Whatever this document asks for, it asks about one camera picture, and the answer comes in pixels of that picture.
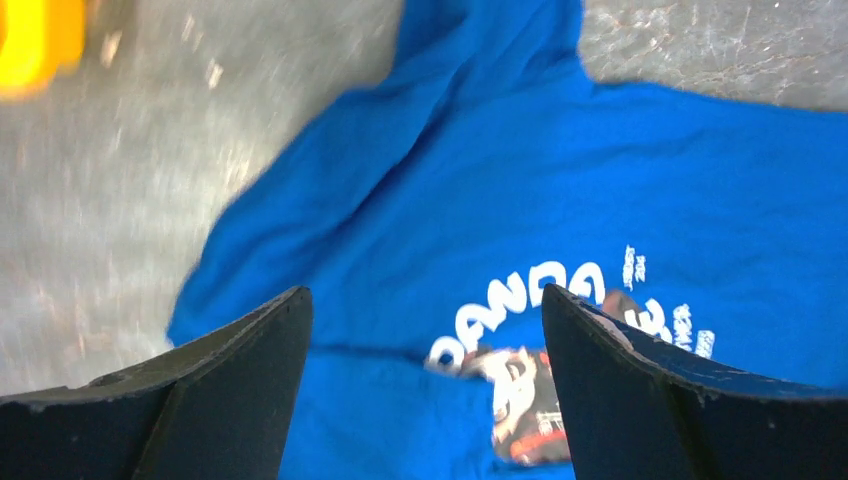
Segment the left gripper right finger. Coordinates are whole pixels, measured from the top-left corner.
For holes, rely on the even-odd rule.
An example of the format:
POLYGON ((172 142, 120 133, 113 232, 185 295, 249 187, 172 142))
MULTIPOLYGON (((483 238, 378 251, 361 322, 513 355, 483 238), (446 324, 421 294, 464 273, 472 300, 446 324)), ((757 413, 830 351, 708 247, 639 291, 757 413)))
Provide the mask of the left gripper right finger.
POLYGON ((580 479, 843 479, 847 396, 739 370, 550 284, 542 322, 580 479))

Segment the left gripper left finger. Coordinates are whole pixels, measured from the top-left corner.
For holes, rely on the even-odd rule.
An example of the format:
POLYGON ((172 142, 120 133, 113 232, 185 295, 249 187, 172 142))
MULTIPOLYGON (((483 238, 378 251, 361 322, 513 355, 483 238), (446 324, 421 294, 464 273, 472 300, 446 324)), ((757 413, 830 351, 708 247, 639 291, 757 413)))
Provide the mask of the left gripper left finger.
POLYGON ((5 479, 273 479, 313 325, 295 287, 79 387, 1 400, 5 479))

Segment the blue printed t-shirt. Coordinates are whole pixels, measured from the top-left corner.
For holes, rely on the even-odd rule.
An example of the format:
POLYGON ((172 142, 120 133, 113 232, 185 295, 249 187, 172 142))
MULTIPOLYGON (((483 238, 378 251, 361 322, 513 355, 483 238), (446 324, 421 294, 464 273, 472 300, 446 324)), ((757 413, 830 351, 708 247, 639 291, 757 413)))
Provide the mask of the blue printed t-shirt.
POLYGON ((742 370, 847 384, 847 117, 596 84, 577 1, 410 1, 340 97, 219 218, 177 346, 305 286, 283 479, 570 479, 557 284, 742 370))

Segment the yellow plastic tray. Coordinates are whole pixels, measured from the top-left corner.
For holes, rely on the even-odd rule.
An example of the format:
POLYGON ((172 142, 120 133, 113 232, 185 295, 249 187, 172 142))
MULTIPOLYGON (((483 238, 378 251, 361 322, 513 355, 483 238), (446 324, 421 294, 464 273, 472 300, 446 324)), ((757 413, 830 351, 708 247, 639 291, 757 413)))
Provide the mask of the yellow plastic tray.
POLYGON ((45 89, 79 64, 85 47, 83 0, 1 2, 1 99, 45 89))

